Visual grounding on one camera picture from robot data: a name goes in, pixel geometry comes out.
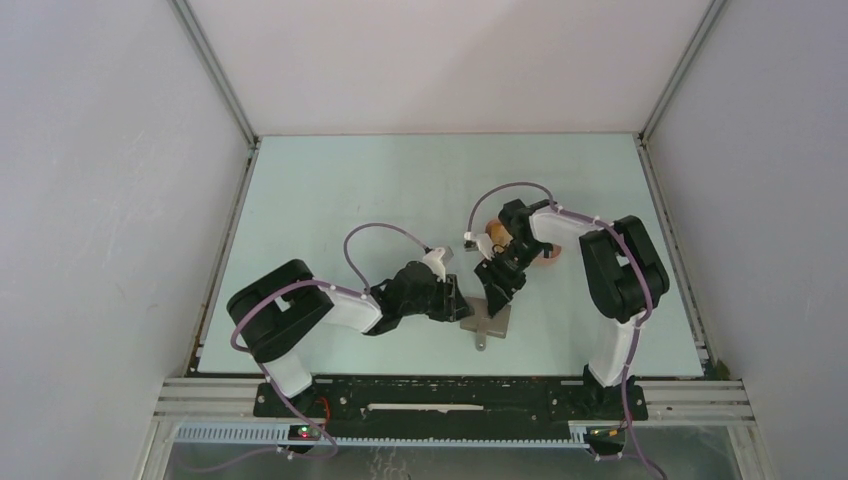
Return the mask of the grey card holder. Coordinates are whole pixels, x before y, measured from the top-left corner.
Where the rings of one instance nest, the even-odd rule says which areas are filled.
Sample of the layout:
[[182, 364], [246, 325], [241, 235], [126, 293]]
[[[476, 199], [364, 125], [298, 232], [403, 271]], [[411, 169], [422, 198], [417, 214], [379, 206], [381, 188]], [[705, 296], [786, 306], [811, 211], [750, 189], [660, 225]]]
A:
[[494, 317], [488, 315], [487, 301], [483, 298], [466, 297], [473, 314], [460, 320], [460, 328], [474, 334], [474, 346], [478, 352], [485, 351], [490, 337], [505, 339], [508, 334], [511, 306], [506, 305]]

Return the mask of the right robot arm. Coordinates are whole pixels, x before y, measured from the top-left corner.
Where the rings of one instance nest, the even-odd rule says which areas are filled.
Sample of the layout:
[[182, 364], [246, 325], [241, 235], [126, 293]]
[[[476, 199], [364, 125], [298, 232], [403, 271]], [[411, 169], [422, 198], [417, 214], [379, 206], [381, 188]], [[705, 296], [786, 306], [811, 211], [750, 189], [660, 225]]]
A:
[[480, 280], [489, 315], [507, 307], [526, 284], [532, 262], [553, 246], [576, 241], [590, 297], [605, 317], [593, 355], [584, 369], [581, 392], [585, 411], [606, 418], [622, 403], [618, 388], [630, 374], [638, 342], [636, 332], [670, 288], [668, 273], [641, 219], [626, 216], [613, 223], [572, 212], [551, 201], [506, 203], [498, 219], [511, 240], [497, 246], [486, 234], [466, 231], [466, 248], [483, 258], [474, 273]]

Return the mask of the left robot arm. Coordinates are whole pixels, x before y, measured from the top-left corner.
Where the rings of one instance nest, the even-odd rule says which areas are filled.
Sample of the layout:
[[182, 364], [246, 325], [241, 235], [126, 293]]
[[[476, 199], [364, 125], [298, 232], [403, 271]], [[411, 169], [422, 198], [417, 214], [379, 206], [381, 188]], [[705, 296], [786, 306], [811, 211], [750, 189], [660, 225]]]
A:
[[318, 280], [302, 260], [291, 260], [235, 293], [226, 305], [234, 322], [230, 346], [249, 354], [278, 390], [277, 402], [292, 416], [316, 403], [312, 373], [296, 346], [320, 323], [366, 336], [396, 329], [406, 317], [454, 323], [474, 313], [457, 276], [410, 261], [393, 277], [364, 291]]

